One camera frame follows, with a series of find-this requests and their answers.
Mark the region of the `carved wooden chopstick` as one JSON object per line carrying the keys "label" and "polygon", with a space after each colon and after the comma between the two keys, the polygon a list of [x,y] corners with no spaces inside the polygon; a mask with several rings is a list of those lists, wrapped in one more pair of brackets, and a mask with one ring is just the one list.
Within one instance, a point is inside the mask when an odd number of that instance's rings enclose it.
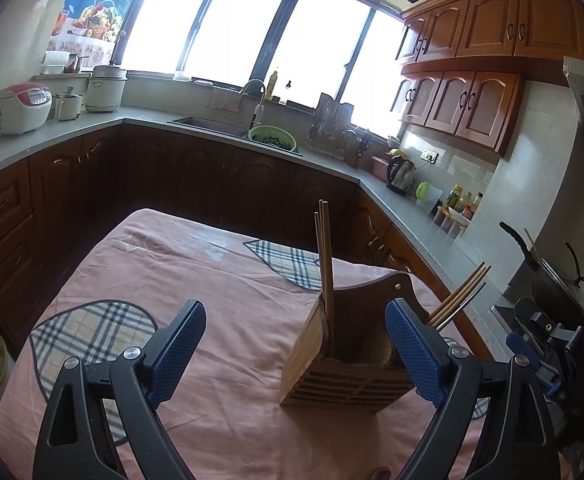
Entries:
{"label": "carved wooden chopstick", "polygon": [[481,263],[429,316],[427,324],[437,328],[437,330],[442,328],[444,323],[455,315],[457,310],[463,305],[463,302],[468,300],[473,292],[478,289],[478,286],[481,285],[491,268],[491,266],[486,266],[485,263]]}

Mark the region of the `steel chopstick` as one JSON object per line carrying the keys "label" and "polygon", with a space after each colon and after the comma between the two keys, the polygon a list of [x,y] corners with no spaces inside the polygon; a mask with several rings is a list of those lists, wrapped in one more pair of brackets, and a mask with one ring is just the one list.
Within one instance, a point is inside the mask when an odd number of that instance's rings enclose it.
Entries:
{"label": "steel chopstick", "polygon": [[325,319],[327,322],[330,321],[330,307],[329,307],[329,299],[330,299],[330,291],[329,291],[329,275],[328,275],[328,257],[327,253],[325,252],[325,245],[323,239],[323,232],[322,232],[322,224],[320,220],[320,212],[315,211],[315,229],[316,229],[316,237],[317,237],[317,247],[318,247],[318,255],[319,255],[319,266],[320,266],[320,274],[321,274],[321,294],[323,297],[323,304],[324,304],[324,313]]}

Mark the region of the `kitchen faucet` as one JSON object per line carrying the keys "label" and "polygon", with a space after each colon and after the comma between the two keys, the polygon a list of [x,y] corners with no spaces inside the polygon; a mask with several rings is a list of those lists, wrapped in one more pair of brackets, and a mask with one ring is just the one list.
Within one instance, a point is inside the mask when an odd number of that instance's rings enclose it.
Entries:
{"label": "kitchen faucet", "polygon": [[252,118],[249,119],[249,130],[251,130],[255,126],[259,126],[263,119],[266,96],[266,85],[264,81],[257,78],[249,79],[249,81],[247,81],[242,87],[240,96],[248,96],[249,99],[252,99],[255,103]]}

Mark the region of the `black wok with lid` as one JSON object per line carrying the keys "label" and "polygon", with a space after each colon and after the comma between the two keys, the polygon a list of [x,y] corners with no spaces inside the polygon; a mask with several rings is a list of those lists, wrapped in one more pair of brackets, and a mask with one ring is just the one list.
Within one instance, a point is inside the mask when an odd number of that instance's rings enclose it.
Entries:
{"label": "black wok with lid", "polygon": [[580,272],[580,263],[572,246],[568,242],[564,243],[575,266],[575,275],[569,276],[545,258],[535,258],[524,238],[512,226],[503,221],[499,222],[499,226],[519,245],[524,261],[533,273],[532,296],[536,306],[551,321],[562,324],[568,330],[584,326],[584,296],[580,290],[584,275]]}

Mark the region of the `steel spoon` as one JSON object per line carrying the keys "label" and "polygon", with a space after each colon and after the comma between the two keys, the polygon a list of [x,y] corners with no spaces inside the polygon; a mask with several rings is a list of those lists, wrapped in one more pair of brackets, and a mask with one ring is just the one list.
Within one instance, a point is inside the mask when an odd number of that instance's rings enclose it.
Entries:
{"label": "steel spoon", "polygon": [[392,471],[388,467],[379,467],[369,474],[368,480],[389,480],[392,478]]}

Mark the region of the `pink heart-patterned tablecloth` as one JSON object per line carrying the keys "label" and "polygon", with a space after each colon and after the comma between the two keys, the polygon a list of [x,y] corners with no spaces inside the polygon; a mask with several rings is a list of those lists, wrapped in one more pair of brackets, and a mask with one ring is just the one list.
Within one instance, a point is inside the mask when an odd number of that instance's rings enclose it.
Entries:
{"label": "pink heart-patterned tablecloth", "polygon": [[205,334],[158,414],[200,479],[362,479],[399,471],[431,421],[433,405],[408,392],[379,413],[281,405],[283,365],[319,294],[318,257],[301,255],[295,281],[265,263],[254,237],[141,209],[96,245],[41,321],[114,299],[159,326],[190,299]]}

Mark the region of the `wooden utensil holder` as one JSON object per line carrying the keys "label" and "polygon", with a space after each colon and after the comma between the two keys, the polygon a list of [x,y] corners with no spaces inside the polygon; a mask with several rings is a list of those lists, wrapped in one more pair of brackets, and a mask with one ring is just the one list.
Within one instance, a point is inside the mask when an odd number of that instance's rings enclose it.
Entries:
{"label": "wooden utensil holder", "polygon": [[405,272],[318,297],[283,366],[280,403],[377,413],[412,390],[385,326],[395,299],[427,318]]}

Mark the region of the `green mug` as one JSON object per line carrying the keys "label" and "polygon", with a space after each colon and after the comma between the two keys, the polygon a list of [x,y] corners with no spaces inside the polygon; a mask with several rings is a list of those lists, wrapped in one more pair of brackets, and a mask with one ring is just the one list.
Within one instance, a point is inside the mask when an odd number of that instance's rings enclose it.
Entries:
{"label": "green mug", "polygon": [[424,200],[427,193],[429,193],[429,182],[423,181],[418,185],[418,188],[415,189],[414,196],[417,197],[418,200]]}

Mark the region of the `steel electric kettle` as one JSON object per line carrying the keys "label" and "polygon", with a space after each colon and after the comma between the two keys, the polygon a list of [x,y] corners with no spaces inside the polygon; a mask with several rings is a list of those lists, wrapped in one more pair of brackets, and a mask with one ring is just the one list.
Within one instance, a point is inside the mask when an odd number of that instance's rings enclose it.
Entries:
{"label": "steel electric kettle", "polygon": [[386,187],[391,191],[408,196],[415,175],[415,166],[411,160],[401,155],[393,156],[386,171]]}

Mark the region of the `wooden upper cabinets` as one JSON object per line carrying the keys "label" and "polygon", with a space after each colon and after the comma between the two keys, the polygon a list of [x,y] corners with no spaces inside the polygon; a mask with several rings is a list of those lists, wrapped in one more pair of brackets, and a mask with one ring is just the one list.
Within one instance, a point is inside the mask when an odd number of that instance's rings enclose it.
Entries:
{"label": "wooden upper cabinets", "polygon": [[582,0],[426,0],[403,14],[403,122],[505,154],[527,81],[584,61]]}

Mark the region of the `small white pot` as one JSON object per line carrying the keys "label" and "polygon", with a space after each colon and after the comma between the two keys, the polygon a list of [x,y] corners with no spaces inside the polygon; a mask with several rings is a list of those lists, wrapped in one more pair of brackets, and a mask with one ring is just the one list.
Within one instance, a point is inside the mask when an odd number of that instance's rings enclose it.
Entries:
{"label": "small white pot", "polygon": [[68,87],[60,93],[55,101],[55,119],[59,122],[76,120],[81,114],[83,97],[75,92],[74,87]]}

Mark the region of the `white red rice cooker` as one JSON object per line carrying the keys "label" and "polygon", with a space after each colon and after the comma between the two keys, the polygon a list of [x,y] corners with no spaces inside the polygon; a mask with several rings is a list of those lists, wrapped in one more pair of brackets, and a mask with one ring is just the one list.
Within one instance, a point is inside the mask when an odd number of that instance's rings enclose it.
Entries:
{"label": "white red rice cooker", "polygon": [[40,128],[48,119],[52,93],[34,82],[0,90],[0,133],[19,136]]}

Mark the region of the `white electric pressure cooker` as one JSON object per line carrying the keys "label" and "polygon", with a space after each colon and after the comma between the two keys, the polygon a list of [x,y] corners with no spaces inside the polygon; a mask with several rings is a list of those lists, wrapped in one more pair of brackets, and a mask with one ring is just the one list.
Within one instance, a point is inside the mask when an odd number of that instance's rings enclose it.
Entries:
{"label": "white electric pressure cooker", "polygon": [[120,107],[127,70],[117,65],[98,65],[92,70],[83,103],[90,113],[113,113]]}

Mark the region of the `green colander with vegetables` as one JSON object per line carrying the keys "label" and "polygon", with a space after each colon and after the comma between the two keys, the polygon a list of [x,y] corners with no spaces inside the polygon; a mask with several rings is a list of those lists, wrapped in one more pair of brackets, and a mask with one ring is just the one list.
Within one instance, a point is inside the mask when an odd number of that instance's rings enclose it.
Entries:
{"label": "green colander with vegetables", "polygon": [[259,125],[249,130],[249,140],[268,144],[281,150],[293,152],[297,149],[294,137],[286,130],[275,127]]}

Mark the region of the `tropical fruit poster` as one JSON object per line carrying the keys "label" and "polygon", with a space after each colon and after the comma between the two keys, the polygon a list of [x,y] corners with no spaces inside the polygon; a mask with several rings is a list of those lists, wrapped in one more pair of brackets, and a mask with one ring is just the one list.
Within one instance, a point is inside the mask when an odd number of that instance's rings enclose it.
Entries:
{"label": "tropical fruit poster", "polygon": [[48,49],[82,58],[87,70],[107,64],[133,0],[65,0]]}

